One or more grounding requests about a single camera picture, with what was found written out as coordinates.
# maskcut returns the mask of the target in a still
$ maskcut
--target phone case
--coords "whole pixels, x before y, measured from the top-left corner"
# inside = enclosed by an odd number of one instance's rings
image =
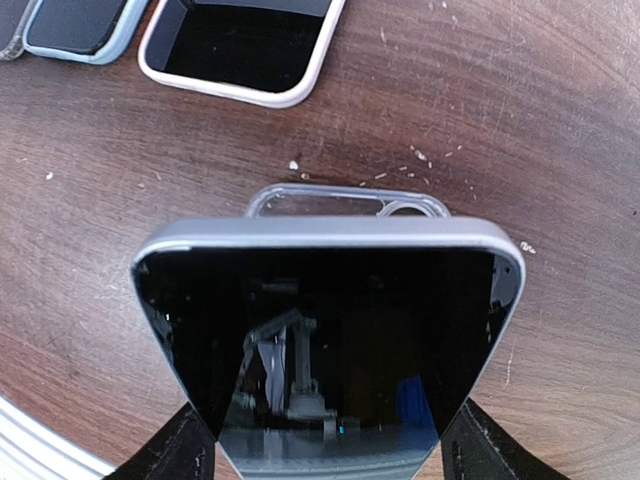
[[[149,0],[128,0],[122,13],[118,17],[115,28],[107,42],[93,55],[83,55],[55,47],[43,47],[29,43],[29,32],[33,24],[38,19],[38,12],[47,1],[37,0],[36,6],[27,22],[24,35],[25,49],[41,57],[56,58],[59,60],[70,60],[74,62],[88,63],[91,65],[107,65],[117,60],[127,49],[131,42],[135,30],[144,14]]]
[[[168,0],[160,0],[151,21],[149,22],[149,26],[147,27],[142,38],[142,43],[140,44],[138,63],[145,75],[163,85],[253,103],[268,108],[289,108],[302,102],[311,94],[311,91],[318,80],[318,76],[320,75],[320,69],[327,54],[331,38],[333,37],[333,33],[338,24],[345,1],[346,0],[332,0],[302,80],[292,89],[282,93],[271,93],[232,85],[229,83],[210,82],[159,72],[152,69],[146,61],[147,47]]]
[[[0,60],[13,60],[22,55],[24,51],[23,35],[25,27],[37,3],[38,0],[27,1],[22,18],[16,25],[15,31],[9,33],[9,35],[11,35],[10,40],[8,43],[0,45],[0,48],[4,47],[4,50],[0,50]]]

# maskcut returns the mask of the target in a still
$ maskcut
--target wood grain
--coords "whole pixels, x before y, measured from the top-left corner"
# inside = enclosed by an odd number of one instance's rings
[[[528,242],[474,398],[572,478],[637,478],[639,27],[619,0],[352,0],[285,111],[156,85],[138,40],[107,68],[2,65],[0,394],[123,462],[184,402],[135,304],[136,248],[307,173],[430,193]],[[421,478],[439,475],[434,457]]]

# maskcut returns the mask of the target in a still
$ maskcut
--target brown wooden surface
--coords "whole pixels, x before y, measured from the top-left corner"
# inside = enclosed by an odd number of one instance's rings
[[[123,462],[184,402],[131,256],[304,172],[431,193],[527,241],[524,300],[474,398],[573,478],[638,478],[639,32],[622,0],[351,0],[312,97],[285,111],[154,84],[138,40],[108,68],[0,65],[0,394]]]

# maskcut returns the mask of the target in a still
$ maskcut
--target clear phone case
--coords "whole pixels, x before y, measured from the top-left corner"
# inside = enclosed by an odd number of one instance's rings
[[[18,23],[15,25],[14,32],[10,34],[11,38],[9,42],[4,45],[0,45],[0,48],[3,48],[3,50],[0,50],[0,60],[14,60],[22,55],[22,52],[24,51],[23,36],[25,27],[38,1],[39,0],[27,0],[25,2],[26,5],[24,6],[24,12],[22,13]],[[18,3],[19,1],[17,0],[9,0],[9,4],[5,5],[4,8],[22,8],[17,5]]]
[[[450,217],[437,198],[418,193],[369,188],[282,183],[259,192],[245,213],[247,217],[351,215],[424,215]]]

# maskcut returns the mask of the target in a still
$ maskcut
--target paint chip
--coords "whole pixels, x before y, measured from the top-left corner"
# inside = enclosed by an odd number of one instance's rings
[[[520,250],[522,250],[523,252],[527,252],[530,253],[532,255],[535,255],[536,253],[536,249],[533,248],[531,245],[529,245],[528,242],[520,242]]]

